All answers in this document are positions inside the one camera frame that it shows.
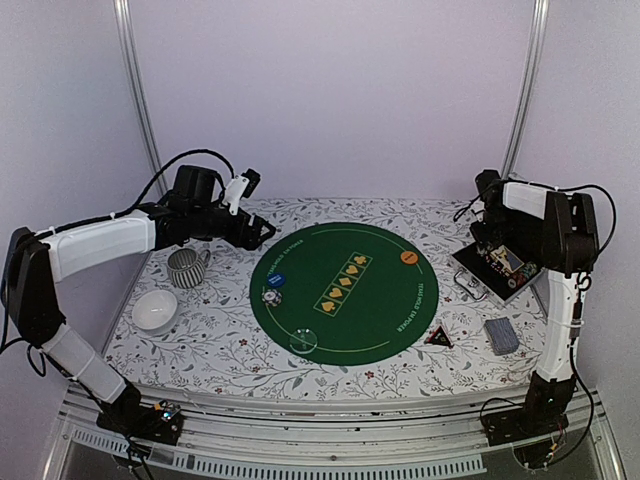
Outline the blue small blind button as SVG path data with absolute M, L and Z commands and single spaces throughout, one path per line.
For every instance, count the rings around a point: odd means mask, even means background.
M 266 283 L 270 289 L 280 288 L 286 283 L 286 276 L 278 272 L 269 273 Z

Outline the stack of poker chips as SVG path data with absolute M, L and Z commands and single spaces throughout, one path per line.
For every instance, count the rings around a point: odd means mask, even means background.
M 277 307 L 281 304 L 283 295 L 276 289 L 267 289 L 262 293 L 261 298 L 265 305 L 270 307 Z

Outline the orange big blind button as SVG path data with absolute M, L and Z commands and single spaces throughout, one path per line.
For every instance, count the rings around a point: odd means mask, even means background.
M 401 253 L 400 258 L 406 265 L 415 265 L 419 262 L 419 256 L 414 251 L 404 251 Z

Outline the clear round dealer button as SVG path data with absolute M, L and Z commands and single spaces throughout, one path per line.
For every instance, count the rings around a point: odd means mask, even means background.
M 289 337 L 290 349 L 298 355 L 307 355 L 316 350 L 318 337 L 309 328 L 299 328 L 294 330 Z

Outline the black red triangular card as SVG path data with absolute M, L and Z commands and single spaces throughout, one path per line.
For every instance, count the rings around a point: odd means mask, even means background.
M 443 346 L 449 349 L 453 347 L 453 342 L 442 325 L 431 332 L 424 343 L 427 345 Z

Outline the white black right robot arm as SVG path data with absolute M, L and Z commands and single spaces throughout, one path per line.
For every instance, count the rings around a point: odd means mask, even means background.
M 506 179 L 485 169 L 475 178 L 482 217 L 471 233 L 481 252 L 511 244 L 547 273 L 549 306 L 543 353 L 517 415 L 537 436 L 560 421 L 581 381 L 576 372 L 583 297 L 606 244 L 599 240 L 591 185 L 558 188 Z

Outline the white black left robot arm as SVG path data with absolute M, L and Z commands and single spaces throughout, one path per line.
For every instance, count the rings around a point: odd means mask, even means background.
M 157 203 L 138 198 L 128 209 L 35 233 L 12 233 L 1 282 L 5 318 L 20 338 L 91 394 L 107 427 L 125 435 L 149 432 L 172 420 L 141 404 L 139 390 L 108 365 L 66 322 L 56 284 L 66 277 L 133 254 L 182 246 L 191 239 L 222 239 L 252 251 L 275 228 L 239 206 L 261 180 L 256 171 L 223 182 L 215 170 L 182 165 Z

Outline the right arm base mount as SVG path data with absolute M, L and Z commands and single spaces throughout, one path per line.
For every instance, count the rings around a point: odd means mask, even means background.
M 569 426 L 566 414 L 535 419 L 515 402 L 494 397 L 486 400 L 479 420 L 491 447 L 527 443 L 512 449 L 515 460 L 527 470 L 547 469 L 566 443 Z

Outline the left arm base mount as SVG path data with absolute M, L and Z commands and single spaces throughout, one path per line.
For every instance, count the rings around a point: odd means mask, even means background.
M 125 438 L 149 440 L 176 446 L 182 433 L 184 416 L 181 407 L 168 400 L 152 406 L 134 400 L 128 404 L 107 404 L 99 401 L 97 426 L 123 435 Z

